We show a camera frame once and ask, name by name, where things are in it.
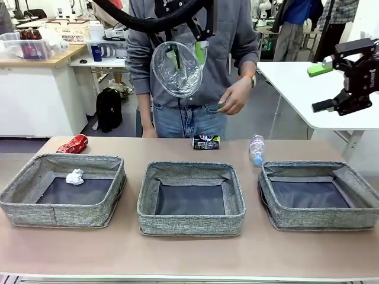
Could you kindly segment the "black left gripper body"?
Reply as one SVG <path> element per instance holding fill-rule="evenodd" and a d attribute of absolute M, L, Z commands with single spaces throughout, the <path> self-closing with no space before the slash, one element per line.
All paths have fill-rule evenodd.
<path fill-rule="evenodd" d="M 155 3 L 155 15 L 159 20 L 176 21 L 195 16 L 201 9 L 212 8 L 214 1 L 164 1 L 157 0 Z"/>

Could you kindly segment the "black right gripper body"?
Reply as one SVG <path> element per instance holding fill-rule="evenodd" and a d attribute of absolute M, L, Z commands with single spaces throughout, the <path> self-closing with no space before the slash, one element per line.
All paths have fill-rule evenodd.
<path fill-rule="evenodd" d="M 378 91 L 378 39 L 362 38 L 335 46 L 335 69 L 343 72 L 343 89 L 335 111 L 348 115 L 372 106 Z"/>

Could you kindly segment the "person's left hand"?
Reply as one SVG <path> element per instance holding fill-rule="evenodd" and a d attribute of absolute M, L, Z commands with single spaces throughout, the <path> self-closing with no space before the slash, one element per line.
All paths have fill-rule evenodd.
<path fill-rule="evenodd" d="M 219 100 L 219 113 L 234 115 L 240 112 L 245 106 L 250 90 L 253 86 L 253 79 L 250 76 L 244 76 L 227 88 Z"/>

